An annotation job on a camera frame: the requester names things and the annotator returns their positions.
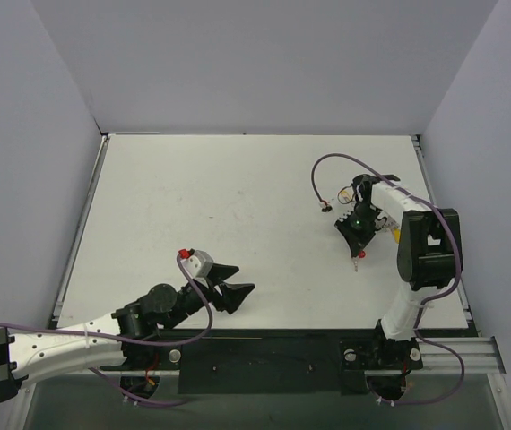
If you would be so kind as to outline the red tag key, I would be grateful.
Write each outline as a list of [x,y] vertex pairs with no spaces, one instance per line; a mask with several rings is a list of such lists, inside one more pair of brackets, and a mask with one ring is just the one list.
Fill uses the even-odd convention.
[[354,268],[355,272],[359,271],[359,262],[365,256],[366,256],[366,253],[363,250],[361,250],[357,255],[351,257],[352,263],[353,263],[353,268]]

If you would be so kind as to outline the metal disc key organizer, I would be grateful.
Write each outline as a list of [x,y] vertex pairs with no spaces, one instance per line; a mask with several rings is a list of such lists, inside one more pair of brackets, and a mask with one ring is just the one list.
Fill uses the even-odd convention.
[[[340,205],[350,206],[352,208],[357,204],[356,194],[352,191],[351,185],[343,187],[337,194],[336,200]],[[379,215],[376,219],[385,219],[385,227],[380,231],[390,231],[394,241],[398,242],[398,227],[395,221],[391,221],[386,215]]]

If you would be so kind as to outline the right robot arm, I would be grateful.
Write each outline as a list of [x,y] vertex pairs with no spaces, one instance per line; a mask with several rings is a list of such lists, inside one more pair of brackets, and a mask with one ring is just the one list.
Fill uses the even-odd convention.
[[354,265],[387,221],[399,229],[396,256],[400,287],[373,340],[344,352],[355,355],[368,370],[421,368],[416,330],[432,297],[441,294],[463,268],[459,216],[455,210],[431,209],[406,193],[397,176],[359,175],[352,195],[334,222],[351,252]]

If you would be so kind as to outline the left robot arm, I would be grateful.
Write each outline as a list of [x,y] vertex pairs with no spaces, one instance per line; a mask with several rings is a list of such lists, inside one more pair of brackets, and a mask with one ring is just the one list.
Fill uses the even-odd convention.
[[233,314],[252,293],[253,283],[230,284],[238,267],[217,264],[204,275],[183,274],[185,286],[154,286],[111,314],[59,330],[35,329],[0,322],[0,403],[19,390],[61,374],[128,363],[141,369],[156,348],[177,348],[208,334],[203,329],[187,339],[166,340],[170,332],[200,309]]

